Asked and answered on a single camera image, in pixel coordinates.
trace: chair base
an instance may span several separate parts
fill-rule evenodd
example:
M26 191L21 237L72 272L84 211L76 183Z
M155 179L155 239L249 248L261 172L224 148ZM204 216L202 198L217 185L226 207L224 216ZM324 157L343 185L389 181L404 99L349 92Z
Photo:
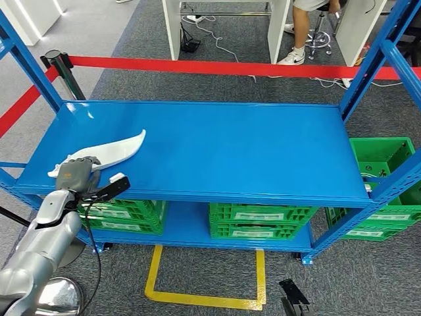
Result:
M331 39L329 34L323 31L318 31L313 33L312 35L309 34L309 37L309 39L306 41L306 46L310 48L310 55L309 56L309 59L315 59L316 49L324 47L327 47L326 54L332 54L332 47L330 46Z

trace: robotic arm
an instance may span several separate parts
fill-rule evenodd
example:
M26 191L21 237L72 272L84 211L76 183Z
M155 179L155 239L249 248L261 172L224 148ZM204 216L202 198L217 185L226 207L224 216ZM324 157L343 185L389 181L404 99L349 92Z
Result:
M91 174L96 157L63 163L56 191L44 199L16 252L0 271L0 316L34 315L41 293L81 229L80 201L108 201L130 187L117 174L97 189L100 171Z

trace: red barrier tape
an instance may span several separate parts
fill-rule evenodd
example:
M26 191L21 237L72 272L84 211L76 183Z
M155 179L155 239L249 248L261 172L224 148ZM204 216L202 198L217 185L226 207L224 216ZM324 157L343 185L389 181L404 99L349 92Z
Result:
M224 63L219 61L169 61L160 59L114 58L70 56L75 66L145 70L158 72L180 72L189 74L226 74L247 76L284 76L296 78L354 78L358 67L299 65L284 66L262 63ZM421 78L421 68L413 68ZM392 67L383 67L376 76L377 80L398 80Z
M54 67L51 67L47 70L45 75L50 82L53 82L59 74ZM23 93L19 100L10 107L6 113L0 117L0 138L23 115L23 113L36 101L40 95L40 92L35 86L32 86Z

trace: lower shelf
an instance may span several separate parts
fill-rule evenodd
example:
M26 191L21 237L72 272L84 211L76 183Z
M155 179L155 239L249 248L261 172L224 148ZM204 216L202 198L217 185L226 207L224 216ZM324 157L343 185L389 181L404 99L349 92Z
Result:
M113 244L161 244L164 246L199 248L263 249L287 252L306 252L312 248L310 224L303 227L293 240L232 240L211 239L209 233L206 203L171 202L164 233L161 236L92 230L98 243Z

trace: gray shorts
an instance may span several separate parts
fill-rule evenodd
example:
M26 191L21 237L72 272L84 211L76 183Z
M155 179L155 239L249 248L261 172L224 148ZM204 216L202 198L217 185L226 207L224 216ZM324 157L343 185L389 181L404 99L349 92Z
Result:
M294 7L310 12L327 3L329 3L329 0L294 0Z

